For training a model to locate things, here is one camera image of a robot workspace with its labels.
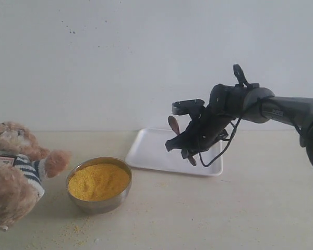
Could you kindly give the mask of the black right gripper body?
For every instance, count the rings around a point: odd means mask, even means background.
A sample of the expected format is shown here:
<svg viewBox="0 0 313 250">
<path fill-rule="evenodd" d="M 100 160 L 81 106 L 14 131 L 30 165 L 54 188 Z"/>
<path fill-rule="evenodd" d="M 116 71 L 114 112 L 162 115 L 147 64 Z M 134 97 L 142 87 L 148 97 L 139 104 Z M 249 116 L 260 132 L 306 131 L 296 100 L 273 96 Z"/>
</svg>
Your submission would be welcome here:
<svg viewBox="0 0 313 250">
<path fill-rule="evenodd" d="M 189 123 L 185 132 L 184 149 L 190 153 L 205 152 L 219 141 L 228 137 L 226 127 L 231 123 L 231 116 L 215 114 L 209 106 L 201 116 Z"/>
</svg>

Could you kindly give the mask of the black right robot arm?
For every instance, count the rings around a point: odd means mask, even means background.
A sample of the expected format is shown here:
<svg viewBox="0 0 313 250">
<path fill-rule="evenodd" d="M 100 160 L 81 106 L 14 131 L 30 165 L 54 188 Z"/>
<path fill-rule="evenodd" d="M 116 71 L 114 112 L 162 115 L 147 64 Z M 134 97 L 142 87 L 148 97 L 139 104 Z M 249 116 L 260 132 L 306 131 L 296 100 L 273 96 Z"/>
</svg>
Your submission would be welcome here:
<svg viewBox="0 0 313 250">
<path fill-rule="evenodd" d="M 230 143 L 239 122 L 262 124 L 269 120 L 293 127 L 299 144 L 305 148 L 313 166 L 313 98 L 280 97 L 258 84 L 213 87 L 209 101 L 188 99 L 172 103 L 168 123 L 176 137 L 165 142 L 167 151 L 180 150 L 183 159 L 195 165 L 193 157 L 201 155 L 220 141 Z M 226 127 L 236 120 L 233 131 Z"/>
</svg>

